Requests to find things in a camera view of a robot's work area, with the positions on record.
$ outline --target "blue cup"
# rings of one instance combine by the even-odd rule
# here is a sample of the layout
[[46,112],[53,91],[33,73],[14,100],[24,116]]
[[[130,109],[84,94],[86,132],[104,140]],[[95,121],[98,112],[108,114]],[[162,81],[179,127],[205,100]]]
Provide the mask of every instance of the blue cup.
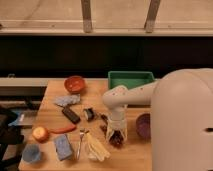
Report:
[[22,159],[30,164],[41,160],[41,151],[37,144],[27,144],[22,152]]

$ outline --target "metal bar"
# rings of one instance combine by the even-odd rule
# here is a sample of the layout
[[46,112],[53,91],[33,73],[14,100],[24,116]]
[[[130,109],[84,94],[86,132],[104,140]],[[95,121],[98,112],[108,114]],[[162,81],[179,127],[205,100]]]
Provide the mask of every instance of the metal bar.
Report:
[[92,19],[90,0],[81,0],[82,16],[83,16],[83,29],[85,33],[92,32]]
[[145,22],[145,30],[147,33],[152,33],[155,26],[155,20],[157,17],[158,9],[161,0],[151,0],[149,5],[149,11]]

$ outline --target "green plastic tray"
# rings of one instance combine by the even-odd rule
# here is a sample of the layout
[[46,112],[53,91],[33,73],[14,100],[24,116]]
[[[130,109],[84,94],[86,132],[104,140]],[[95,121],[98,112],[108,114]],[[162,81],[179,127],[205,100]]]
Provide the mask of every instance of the green plastic tray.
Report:
[[149,71],[109,71],[108,88],[124,85],[128,89],[135,88],[155,80],[153,73]]

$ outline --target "red bowl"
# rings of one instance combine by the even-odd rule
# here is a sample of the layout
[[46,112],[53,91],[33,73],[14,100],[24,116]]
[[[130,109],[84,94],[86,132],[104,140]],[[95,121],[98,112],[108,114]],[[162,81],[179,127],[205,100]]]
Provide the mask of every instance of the red bowl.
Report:
[[85,88],[84,78],[78,75],[71,76],[64,81],[64,87],[72,94],[80,93]]

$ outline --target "metal fork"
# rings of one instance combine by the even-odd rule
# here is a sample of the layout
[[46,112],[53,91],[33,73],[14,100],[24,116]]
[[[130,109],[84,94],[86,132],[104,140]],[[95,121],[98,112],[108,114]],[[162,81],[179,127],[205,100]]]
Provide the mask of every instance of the metal fork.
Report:
[[80,129],[80,141],[78,143],[78,151],[77,151],[77,160],[79,159],[79,156],[80,156],[80,151],[81,151],[81,142],[82,142],[82,139],[84,137],[84,134],[85,134],[85,128],[83,129]]

